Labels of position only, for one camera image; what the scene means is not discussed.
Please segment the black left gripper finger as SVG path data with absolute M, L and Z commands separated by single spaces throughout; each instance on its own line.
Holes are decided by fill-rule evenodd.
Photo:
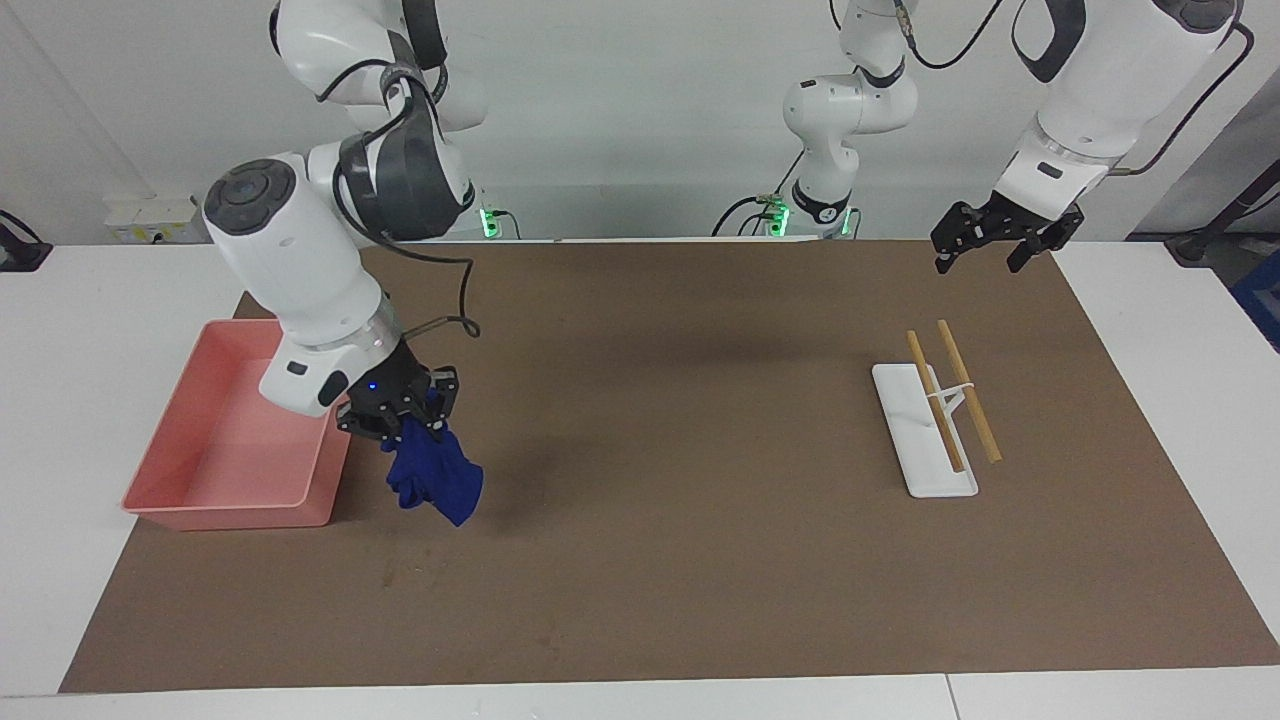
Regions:
M 1021 272 L 1036 256 L 1044 252 L 1053 252 L 1061 247 L 1060 242 L 1046 238 L 1023 240 L 1007 256 L 1007 268 L 1011 273 Z
M 974 210 L 947 210 L 932 231 L 934 268 L 947 274 L 957 258 L 972 249 L 975 238 Z

